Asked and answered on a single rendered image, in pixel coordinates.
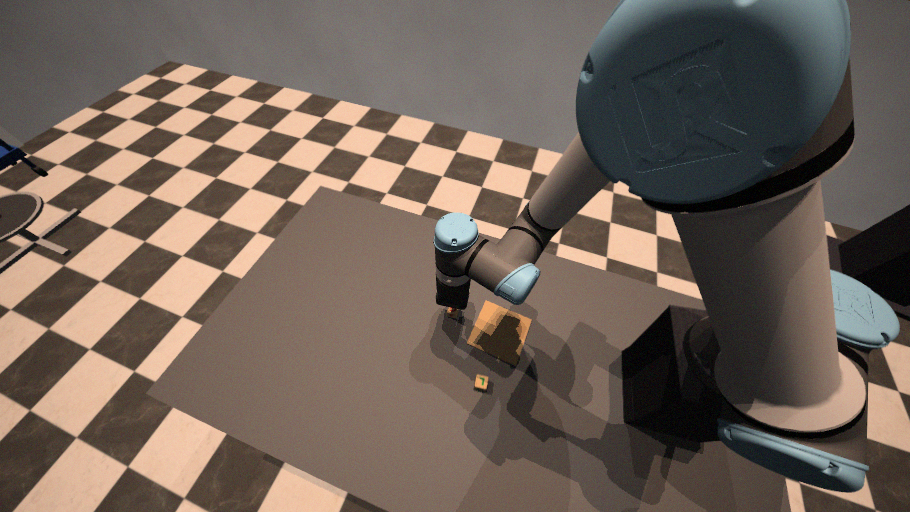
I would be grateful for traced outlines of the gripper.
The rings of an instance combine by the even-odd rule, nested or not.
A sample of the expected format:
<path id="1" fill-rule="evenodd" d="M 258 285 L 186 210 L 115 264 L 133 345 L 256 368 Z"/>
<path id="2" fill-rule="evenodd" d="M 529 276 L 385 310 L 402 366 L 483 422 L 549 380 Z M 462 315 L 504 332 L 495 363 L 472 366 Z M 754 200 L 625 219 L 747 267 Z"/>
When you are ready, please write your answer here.
<path id="1" fill-rule="evenodd" d="M 449 277 L 436 266 L 436 303 L 438 305 L 464 310 L 470 294 L 471 278 L 466 275 Z"/>

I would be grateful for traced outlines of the orange flat mat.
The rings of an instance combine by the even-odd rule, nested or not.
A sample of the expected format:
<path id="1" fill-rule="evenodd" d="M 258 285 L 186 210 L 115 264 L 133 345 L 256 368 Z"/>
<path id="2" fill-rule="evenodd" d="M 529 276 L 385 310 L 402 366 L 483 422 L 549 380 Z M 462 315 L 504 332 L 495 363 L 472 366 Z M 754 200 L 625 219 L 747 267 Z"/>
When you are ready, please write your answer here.
<path id="1" fill-rule="evenodd" d="M 531 321 L 486 300 L 467 344 L 516 366 Z"/>

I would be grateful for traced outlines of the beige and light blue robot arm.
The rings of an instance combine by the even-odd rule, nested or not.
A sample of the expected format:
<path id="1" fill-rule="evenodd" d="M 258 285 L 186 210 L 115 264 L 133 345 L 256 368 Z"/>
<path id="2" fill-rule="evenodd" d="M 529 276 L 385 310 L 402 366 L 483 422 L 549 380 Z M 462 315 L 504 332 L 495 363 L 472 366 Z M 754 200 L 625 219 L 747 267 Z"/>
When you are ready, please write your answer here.
<path id="1" fill-rule="evenodd" d="M 900 324 L 830 270 L 820 179 L 854 144 L 850 47 L 846 0 L 621 0 L 581 70 L 578 134 L 497 245 L 467 214 L 440 218 L 438 270 L 520 305 L 552 237 L 624 183 L 679 234 L 708 313 L 684 352 L 722 396 L 719 439 L 861 490 L 868 356 Z"/>

